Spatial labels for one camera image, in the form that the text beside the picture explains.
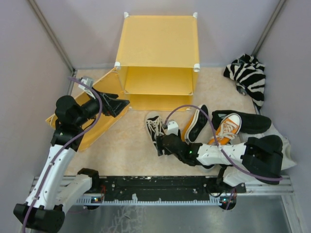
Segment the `black white canvas sneaker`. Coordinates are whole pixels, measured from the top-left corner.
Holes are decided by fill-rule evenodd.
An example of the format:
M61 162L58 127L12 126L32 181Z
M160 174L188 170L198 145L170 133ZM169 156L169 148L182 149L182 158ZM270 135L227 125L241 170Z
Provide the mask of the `black white canvas sneaker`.
M165 135L165 131L162 124L162 118L158 112L152 111L146 115L145 127L151 138L153 145L157 150L158 156L163 154L170 155L169 151L162 147L161 143L158 145L158 138Z

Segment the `orange canvas sneaker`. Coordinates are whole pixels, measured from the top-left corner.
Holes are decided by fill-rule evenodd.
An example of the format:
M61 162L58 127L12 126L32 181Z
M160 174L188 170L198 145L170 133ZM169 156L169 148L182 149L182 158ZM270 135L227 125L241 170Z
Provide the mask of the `orange canvas sneaker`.
M201 111L198 109L195 110L182 132L181 138L186 143L194 143L208 122L205 116L205 114L208 115L207 106L205 104L201 104L198 107Z
M216 131L216 139L219 145L226 145L235 139L242 126L241 117L232 113L226 116Z

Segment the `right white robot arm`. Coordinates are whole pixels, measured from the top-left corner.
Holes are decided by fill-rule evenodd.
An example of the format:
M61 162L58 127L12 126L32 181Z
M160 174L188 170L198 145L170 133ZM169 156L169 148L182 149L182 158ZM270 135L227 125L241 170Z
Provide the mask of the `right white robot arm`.
M173 154L189 166L222 166L217 186L223 192L253 180L269 185L278 185L282 180L283 143L277 135L250 137L235 145L208 145L187 144L170 134L157 137L155 146L158 155Z

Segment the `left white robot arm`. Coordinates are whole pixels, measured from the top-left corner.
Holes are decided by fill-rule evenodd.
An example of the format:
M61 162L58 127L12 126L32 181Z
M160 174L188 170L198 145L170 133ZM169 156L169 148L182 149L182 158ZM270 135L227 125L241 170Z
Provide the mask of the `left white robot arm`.
M86 192L101 187L96 170L82 168L63 191L58 188L64 173L76 154L84 134L94 127L101 115L117 117L128 105L117 94L93 90L94 97L79 105L69 95L56 102L56 128L51 140L49 155L39 179L24 204L16 204L13 210L23 229L57 233L66 213Z

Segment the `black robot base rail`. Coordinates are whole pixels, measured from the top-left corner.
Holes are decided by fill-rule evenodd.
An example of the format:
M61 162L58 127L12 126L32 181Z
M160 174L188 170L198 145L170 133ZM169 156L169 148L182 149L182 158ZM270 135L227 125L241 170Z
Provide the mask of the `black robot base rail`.
M28 204L39 210L67 213L74 205L216 205L234 206L237 196L282 195L292 192L289 178L278 185L257 180L231 187L213 176L100 176L81 169L75 176L36 178Z

